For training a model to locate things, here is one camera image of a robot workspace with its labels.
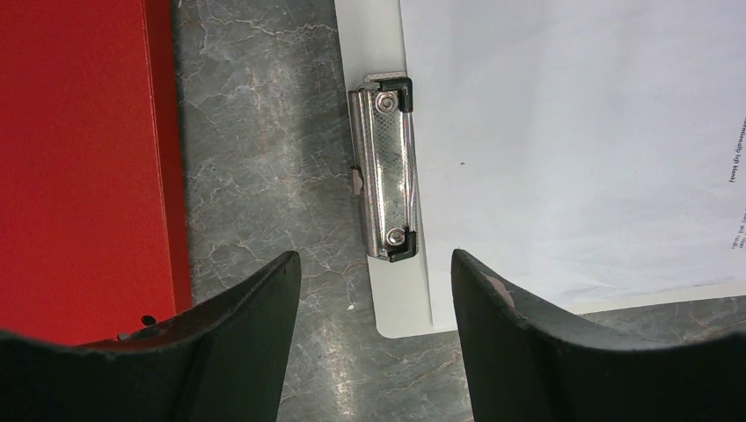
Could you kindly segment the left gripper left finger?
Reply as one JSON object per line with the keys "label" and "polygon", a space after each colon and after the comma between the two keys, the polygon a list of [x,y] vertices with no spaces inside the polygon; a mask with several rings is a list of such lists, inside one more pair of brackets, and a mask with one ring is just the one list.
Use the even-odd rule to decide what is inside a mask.
{"label": "left gripper left finger", "polygon": [[4,421],[273,421],[302,279],[286,251],[127,338],[62,346],[3,332]]}

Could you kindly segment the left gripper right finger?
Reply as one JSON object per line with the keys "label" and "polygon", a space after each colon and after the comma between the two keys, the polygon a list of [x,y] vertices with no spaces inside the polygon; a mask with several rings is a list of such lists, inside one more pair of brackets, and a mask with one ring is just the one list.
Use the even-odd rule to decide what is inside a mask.
{"label": "left gripper right finger", "polygon": [[742,421],[745,336],[667,344],[590,322],[467,251],[451,288],[477,421]]}

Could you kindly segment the red folder black inside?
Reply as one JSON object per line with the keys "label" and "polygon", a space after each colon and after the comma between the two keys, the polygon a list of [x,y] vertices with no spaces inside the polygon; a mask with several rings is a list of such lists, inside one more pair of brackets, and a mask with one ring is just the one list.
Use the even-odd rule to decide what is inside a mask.
{"label": "red folder black inside", "polygon": [[170,3],[2,2],[2,329],[79,345],[191,305]]}

